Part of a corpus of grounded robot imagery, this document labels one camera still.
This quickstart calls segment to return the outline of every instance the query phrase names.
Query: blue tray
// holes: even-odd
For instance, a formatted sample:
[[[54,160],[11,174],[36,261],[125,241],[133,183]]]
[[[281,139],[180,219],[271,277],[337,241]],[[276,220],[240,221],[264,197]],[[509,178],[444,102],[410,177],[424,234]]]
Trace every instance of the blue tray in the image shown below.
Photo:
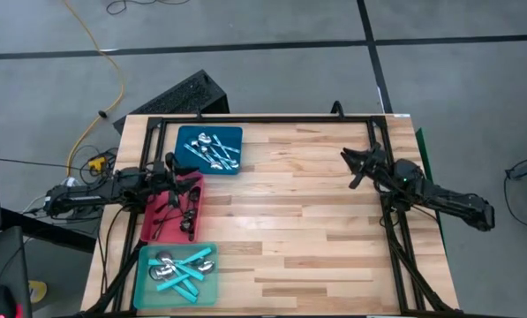
[[[154,281],[149,276],[149,260],[153,260],[160,251],[169,251],[176,260],[183,260],[207,247],[212,253],[205,256],[205,260],[213,261],[215,269],[206,274],[203,281],[191,278],[191,283],[198,289],[199,295],[196,303],[191,303],[180,296],[175,290],[169,288],[157,291],[156,287],[161,282]],[[218,246],[214,243],[166,245],[166,246],[143,246],[139,250],[138,269],[136,275],[136,288],[133,297],[133,305],[138,309],[172,308],[172,307],[211,307],[218,300]]]
[[[185,143],[190,144],[191,140],[196,140],[199,134],[205,133],[212,138],[212,135],[218,136],[218,139],[224,146],[232,147],[239,150],[239,154],[228,151],[231,159],[236,160],[240,167],[232,170],[216,170],[210,168],[210,163],[198,158],[195,154],[184,147]],[[220,174],[220,175],[235,175],[239,173],[241,168],[241,150],[242,137],[244,131],[240,127],[222,127],[222,126],[181,126],[178,129],[177,144],[175,145],[175,157],[183,166],[199,167],[202,174]],[[215,147],[222,157],[226,155],[219,147]]]

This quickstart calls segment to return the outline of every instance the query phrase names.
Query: black box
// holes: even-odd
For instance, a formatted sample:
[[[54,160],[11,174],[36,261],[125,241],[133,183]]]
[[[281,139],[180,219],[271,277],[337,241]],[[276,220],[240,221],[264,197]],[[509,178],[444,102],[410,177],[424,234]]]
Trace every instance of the black box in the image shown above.
[[[228,97],[210,76],[200,70],[188,79],[176,84],[155,97],[132,114],[229,114]],[[122,134],[125,116],[114,122],[114,128]]]

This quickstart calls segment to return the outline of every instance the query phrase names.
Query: wooden tabletop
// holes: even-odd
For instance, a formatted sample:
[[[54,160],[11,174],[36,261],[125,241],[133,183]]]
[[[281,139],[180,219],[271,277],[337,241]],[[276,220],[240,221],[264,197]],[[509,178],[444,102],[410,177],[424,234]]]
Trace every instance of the wooden tabletop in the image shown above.
[[[411,119],[387,115],[387,121],[395,159],[422,165]],[[126,119],[117,169],[139,165],[146,122],[144,115]],[[368,148],[365,124],[226,125],[244,130],[241,172],[206,176],[199,229],[199,242],[215,242],[219,248],[218,302],[215,307],[140,313],[399,314],[388,243],[379,225],[379,195],[367,178],[350,190],[353,177],[340,156],[343,147]],[[168,126],[163,153],[174,150],[179,126]],[[119,208],[105,208],[102,242]],[[458,307],[438,224],[414,209],[407,218],[418,269],[448,305]],[[122,213],[113,225],[109,281],[120,265],[128,219]],[[83,310],[99,298],[101,277],[97,245]],[[133,277],[132,272],[126,281],[123,309],[130,305]],[[404,268],[403,277],[414,307]]]

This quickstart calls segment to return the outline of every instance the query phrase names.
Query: concrete floor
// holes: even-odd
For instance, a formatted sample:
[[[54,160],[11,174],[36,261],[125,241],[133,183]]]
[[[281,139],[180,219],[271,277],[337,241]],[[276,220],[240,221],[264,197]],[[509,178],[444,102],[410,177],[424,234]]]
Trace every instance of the concrete floor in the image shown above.
[[[527,0],[365,1],[377,39],[527,34]],[[169,6],[72,1],[104,49],[363,40],[353,0],[191,0]],[[0,0],[0,53],[92,49],[58,1]],[[435,181],[479,193],[496,208],[497,227],[480,233],[443,217],[448,260],[468,313],[527,317],[527,228],[508,214],[504,169],[527,158],[527,42],[378,47],[394,112],[423,127]],[[127,78],[118,118],[205,69],[248,112],[381,112],[366,47],[116,57]],[[0,157],[63,163],[72,143],[117,95],[101,57],[0,60]],[[86,143],[105,149],[119,136],[101,124]],[[0,163],[3,206],[23,208],[64,177],[63,169]],[[510,197],[527,220],[527,181]],[[94,224],[80,225],[92,230]],[[90,256],[34,241],[31,279],[49,284],[35,316],[79,309]]]

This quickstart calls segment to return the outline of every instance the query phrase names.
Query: black bracket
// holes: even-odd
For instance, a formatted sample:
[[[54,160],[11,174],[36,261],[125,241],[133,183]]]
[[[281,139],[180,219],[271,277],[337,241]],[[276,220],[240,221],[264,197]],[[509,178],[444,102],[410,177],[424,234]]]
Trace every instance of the black bracket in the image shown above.
[[[371,120],[377,127],[382,129],[387,128],[387,118],[385,116],[371,116]]]
[[[332,106],[332,110],[330,111],[330,114],[338,114],[338,117],[340,120],[345,119],[345,114],[343,113],[343,107],[340,101],[335,101],[334,105]]]
[[[200,107],[196,109],[196,118],[201,121],[203,119],[202,114],[200,113]]]
[[[163,121],[163,117],[150,117],[147,119],[147,129],[151,130],[157,127],[161,121]]]

